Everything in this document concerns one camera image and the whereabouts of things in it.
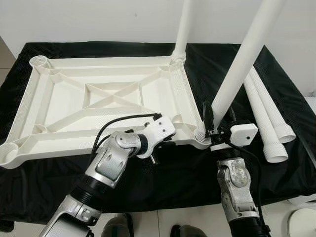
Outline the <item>grey robot right foot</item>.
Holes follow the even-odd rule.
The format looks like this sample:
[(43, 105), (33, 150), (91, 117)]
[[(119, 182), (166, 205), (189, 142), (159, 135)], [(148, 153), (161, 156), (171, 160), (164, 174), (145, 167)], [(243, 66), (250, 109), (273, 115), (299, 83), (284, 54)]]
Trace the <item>grey robot right foot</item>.
[(203, 230), (188, 224), (174, 224), (170, 230), (170, 237), (208, 237)]

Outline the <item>white dome-shaped appliance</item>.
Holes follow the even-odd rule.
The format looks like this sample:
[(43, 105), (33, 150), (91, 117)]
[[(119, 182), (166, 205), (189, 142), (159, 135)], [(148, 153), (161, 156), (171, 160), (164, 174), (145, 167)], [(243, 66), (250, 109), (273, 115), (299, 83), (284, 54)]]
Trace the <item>white dome-shaped appliance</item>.
[[(316, 112), (316, 97), (305, 97), (307, 103), (309, 104), (312, 111)], [(313, 208), (316, 209), (316, 194), (311, 196), (297, 196), (288, 200), (289, 203), (298, 208)]]

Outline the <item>grey robot left foot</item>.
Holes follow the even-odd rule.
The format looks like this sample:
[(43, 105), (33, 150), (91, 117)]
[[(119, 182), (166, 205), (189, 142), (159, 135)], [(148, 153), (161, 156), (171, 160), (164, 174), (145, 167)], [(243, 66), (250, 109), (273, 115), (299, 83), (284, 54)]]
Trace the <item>grey robot left foot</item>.
[(121, 213), (106, 222), (101, 237), (135, 237), (133, 218), (129, 213)]

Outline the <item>white round base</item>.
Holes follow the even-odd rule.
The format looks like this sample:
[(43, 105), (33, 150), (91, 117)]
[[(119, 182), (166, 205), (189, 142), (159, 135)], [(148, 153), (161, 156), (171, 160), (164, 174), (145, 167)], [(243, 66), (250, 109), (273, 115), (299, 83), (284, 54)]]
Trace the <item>white round base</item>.
[(316, 237), (316, 210), (300, 208), (292, 212), (287, 220), (289, 237)]

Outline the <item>grey robot foot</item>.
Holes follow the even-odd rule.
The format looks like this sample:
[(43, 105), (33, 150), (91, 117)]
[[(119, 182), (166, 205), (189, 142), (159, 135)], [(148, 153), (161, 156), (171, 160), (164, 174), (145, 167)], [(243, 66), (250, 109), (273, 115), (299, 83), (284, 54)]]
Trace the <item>grey robot foot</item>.
[(101, 237), (135, 237), (133, 218), (129, 213), (121, 213), (106, 222)]
[(170, 230), (170, 237), (208, 237), (203, 230), (188, 224), (174, 224)]

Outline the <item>white plastic table top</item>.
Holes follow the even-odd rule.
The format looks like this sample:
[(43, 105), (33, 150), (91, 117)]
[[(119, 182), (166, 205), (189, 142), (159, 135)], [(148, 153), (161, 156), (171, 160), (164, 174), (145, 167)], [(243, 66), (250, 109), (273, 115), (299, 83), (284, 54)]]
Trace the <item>white plastic table top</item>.
[(183, 61), (169, 56), (49, 59), (32, 57), (29, 81), (0, 144), (0, 167), (27, 160), (88, 154), (95, 136), (144, 129), (151, 115), (170, 119), (177, 145), (205, 149), (203, 120)]

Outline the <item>black table cloth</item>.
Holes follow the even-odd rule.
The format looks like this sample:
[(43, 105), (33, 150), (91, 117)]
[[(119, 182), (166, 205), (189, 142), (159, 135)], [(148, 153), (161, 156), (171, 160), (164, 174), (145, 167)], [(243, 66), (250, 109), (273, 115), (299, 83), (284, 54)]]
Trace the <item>black table cloth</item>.
[[(0, 144), (7, 139), (29, 81), (32, 57), (169, 56), (173, 48), (173, 43), (122, 41), (26, 43), (0, 86)], [(214, 98), (238, 48), (237, 44), (187, 45), (185, 70), (199, 111), (203, 102)], [(262, 202), (269, 204), (314, 194), (315, 114), (269, 49), (261, 50), (254, 66), (296, 134), (296, 139), (286, 144), (287, 161), (278, 164), (261, 161)], [(15, 169), (0, 167), (0, 220), (47, 223), (88, 163), (88, 156), (80, 155), (30, 160)], [(105, 212), (145, 212), (218, 204), (220, 188), (216, 175), (217, 164), (210, 151), (191, 145), (169, 147), (160, 153), (158, 165), (141, 161), (129, 165)]]

